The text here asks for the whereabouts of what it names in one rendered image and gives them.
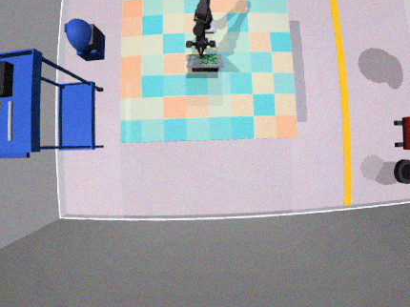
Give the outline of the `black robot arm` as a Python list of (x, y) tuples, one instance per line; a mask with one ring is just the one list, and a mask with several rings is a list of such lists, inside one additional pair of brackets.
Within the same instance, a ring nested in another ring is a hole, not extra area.
[[(199, 0), (195, 10), (194, 21), (196, 21), (196, 25), (193, 28), (193, 32), (195, 34), (195, 43), (198, 48), (205, 48), (205, 45), (209, 44), (208, 38), (205, 38), (202, 32), (211, 28), (213, 16), (210, 5), (211, 0)], [(201, 37), (198, 37), (199, 35), (201, 35)]]

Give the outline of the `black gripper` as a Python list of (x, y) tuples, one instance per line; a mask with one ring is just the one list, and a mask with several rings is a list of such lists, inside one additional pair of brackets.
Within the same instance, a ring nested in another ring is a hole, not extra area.
[[(204, 34), (204, 37), (205, 37), (205, 32), (202, 32), (202, 34)], [(201, 35), (199, 35), (198, 37), (201, 37)], [(195, 49), (197, 49), (200, 58), (202, 58), (202, 54), (203, 54), (204, 50), (207, 49), (207, 46), (210, 46), (210, 48), (216, 48), (216, 41), (215, 40), (210, 40), (209, 44), (205, 45), (205, 48), (201, 48), (201, 53), (200, 53), (200, 48), (197, 47), (197, 44), (195, 42), (193, 42), (193, 40), (188, 40), (186, 42), (186, 48), (188, 49), (188, 48), (191, 48), (192, 46), (195, 46)]]

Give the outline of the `grey switch panel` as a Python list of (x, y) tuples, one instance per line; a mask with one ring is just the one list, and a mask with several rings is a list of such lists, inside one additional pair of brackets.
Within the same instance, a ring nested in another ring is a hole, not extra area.
[(218, 68), (224, 68), (220, 54), (190, 54), (186, 68), (192, 68), (192, 72), (218, 72)]

